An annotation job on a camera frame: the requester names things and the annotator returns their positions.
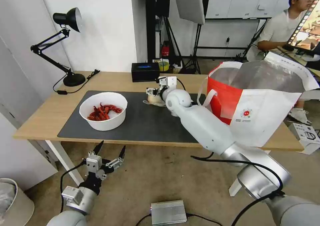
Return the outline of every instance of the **sneaker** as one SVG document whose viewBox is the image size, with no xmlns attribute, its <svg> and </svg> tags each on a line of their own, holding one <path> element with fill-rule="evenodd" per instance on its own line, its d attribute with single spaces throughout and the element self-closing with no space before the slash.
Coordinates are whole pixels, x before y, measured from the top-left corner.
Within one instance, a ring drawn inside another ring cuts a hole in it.
<svg viewBox="0 0 320 226">
<path fill-rule="evenodd" d="M 294 107 L 289 112 L 289 116 L 294 118 L 300 123 L 303 123 L 305 125 L 311 125 L 312 122 L 307 119 L 308 112 L 306 110 L 303 110 L 303 108 Z"/>
</svg>

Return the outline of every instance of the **man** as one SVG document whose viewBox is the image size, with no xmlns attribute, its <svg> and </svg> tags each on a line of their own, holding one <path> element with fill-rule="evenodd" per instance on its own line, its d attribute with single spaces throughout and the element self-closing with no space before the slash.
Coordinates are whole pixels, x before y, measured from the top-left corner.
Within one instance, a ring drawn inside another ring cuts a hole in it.
<svg viewBox="0 0 320 226">
<path fill-rule="evenodd" d="M 248 51 L 248 61 L 263 60 L 264 52 L 286 45 L 312 2 L 313 0 L 289 0 L 290 7 L 268 21 L 259 39 L 254 43 L 256 47 L 252 46 Z M 304 101 L 298 100 L 289 112 L 289 116 L 310 125 L 311 122 L 307 119 L 307 112 L 303 107 Z"/>
</svg>

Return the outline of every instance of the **fire extinguisher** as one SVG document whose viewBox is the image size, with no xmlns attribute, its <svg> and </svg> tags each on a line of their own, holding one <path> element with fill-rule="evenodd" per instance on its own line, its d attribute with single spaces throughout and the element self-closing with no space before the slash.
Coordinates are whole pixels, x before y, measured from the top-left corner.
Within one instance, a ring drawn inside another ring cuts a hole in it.
<svg viewBox="0 0 320 226">
<path fill-rule="evenodd" d="M 169 41 L 164 41 L 161 48 L 161 56 L 168 57 L 169 56 Z"/>
</svg>

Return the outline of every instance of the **shopping bag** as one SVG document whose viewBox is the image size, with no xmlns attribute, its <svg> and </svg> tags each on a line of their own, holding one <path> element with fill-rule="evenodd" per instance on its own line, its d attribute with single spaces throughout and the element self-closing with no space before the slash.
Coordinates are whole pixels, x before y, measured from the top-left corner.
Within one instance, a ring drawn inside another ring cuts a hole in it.
<svg viewBox="0 0 320 226">
<path fill-rule="evenodd" d="M 203 81 L 198 98 L 206 82 L 203 106 L 249 147 L 262 147 L 301 94 L 319 88 L 307 68 L 271 52 L 263 61 L 221 63 Z"/>
</svg>

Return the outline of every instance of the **robotic hand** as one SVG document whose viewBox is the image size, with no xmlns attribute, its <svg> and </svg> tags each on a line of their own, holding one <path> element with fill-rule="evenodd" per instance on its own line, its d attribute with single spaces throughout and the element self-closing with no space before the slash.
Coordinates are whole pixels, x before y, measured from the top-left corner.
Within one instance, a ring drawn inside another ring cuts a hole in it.
<svg viewBox="0 0 320 226">
<path fill-rule="evenodd" d="M 225 160 L 261 164 L 275 172 L 286 184 L 290 174 L 263 150 L 239 145 L 229 127 L 207 108 L 194 105 L 188 92 L 176 89 L 176 77 L 159 77 L 160 89 L 147 88 L 147 94 L 159 95 L 173 116 L 179 117 L 184 128 L 207 150 Z M 280 187 L 270 171 L 254 165 L 245 166 L 237 176 L 240 184 L 255 199 L 267 196 Z M 320 206 L 298 197 L 277 195 L 264 200 L 278 226 L 314 226 L 320 222 Z"/>
<path fill-rule="evenodd" d="M 67 186 L 61 194 L 71 210 L 61 212 L 53 217 L 47 226 L 87 225 L 85 216 L 90 213 L 94 199 L 100 193 L 102 181 L 124 163 L 126 146 L 122 148 L 119 157 L 110 161 L 98 155 L 103 142 L 99 143 L 92 152 L 89 152 L 86 159 L 83 159 L 82 164 L 87 166 L 86 180 L 80 183 L 78 188 Z"/>
</svg>

